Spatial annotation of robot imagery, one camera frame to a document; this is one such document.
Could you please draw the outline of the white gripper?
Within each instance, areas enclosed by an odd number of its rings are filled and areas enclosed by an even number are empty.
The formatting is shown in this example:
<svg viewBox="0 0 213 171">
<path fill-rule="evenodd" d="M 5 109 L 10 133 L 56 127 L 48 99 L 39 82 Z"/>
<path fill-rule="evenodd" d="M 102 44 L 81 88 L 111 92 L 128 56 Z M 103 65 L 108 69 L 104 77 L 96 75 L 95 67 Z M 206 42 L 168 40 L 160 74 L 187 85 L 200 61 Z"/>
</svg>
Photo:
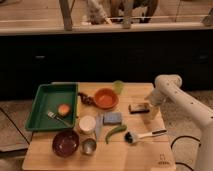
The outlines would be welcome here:
<svg viewBox="0 0 213 171">
<path fill-rule="evenodd" d="M 166 96 L 158 89 L 154 88 L 146 97 L 151 105 L 149 105 L 149 118 L 153 120 L 159 112 L 159 107 L 166 100 Z"/>
</svg>

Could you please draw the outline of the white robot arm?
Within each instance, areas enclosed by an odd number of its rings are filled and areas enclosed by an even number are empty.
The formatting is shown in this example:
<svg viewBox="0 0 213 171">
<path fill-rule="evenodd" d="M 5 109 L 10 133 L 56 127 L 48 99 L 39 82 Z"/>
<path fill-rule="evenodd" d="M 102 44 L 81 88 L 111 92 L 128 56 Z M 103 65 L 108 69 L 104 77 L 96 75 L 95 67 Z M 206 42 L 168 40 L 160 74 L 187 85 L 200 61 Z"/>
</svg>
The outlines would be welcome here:
<svg viewBox="0 0 213 171">
<path fill-rule="evenodd" d="M 185 93 L 179 75 L 158 75 L 154 85 L 148 95 L 153 106 L 159 106 L 170 98 L 190 115 L 202 132 L 194 171 L 213 171 L 213 109 Z"/>
</svg>

